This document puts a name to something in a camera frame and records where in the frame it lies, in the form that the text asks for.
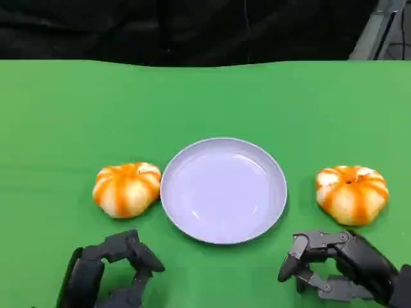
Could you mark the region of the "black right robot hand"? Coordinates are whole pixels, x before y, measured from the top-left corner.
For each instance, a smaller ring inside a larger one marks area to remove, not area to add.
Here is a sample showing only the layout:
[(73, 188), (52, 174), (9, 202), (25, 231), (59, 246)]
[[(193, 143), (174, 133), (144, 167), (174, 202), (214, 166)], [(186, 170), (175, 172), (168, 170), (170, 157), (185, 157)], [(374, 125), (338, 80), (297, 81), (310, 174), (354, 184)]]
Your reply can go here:
[[(335, 261), (339, 275), (324, 279), (310, 264)], [(350, 302), (355, 298), (388, 304), (399, 277), (395, 268), (366, 238), (354, 230), (337, 233), (297, 232), (279, 268), (278, 282), (295, 278), (296, 291), (315, 289), (324, 300)]]

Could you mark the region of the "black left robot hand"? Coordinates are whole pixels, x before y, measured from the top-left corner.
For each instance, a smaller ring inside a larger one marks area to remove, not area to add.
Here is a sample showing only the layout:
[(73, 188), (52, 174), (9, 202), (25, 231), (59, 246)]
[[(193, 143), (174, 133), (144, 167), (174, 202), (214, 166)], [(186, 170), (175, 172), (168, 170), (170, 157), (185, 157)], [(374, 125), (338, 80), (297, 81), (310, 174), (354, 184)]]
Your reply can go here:
[[(136, 271), (131, 284), (111, 291), (98, 299), (100, 282), (110, 264), (128, 260)], [(68, 263), (58, 295), (57, 307), (141, 307), (144, 289), (152, 273), (165, 270), (163, 263), (139, 239), (137, 230), (129, 230), (105, 238), (97, 245), (77, 248)]]

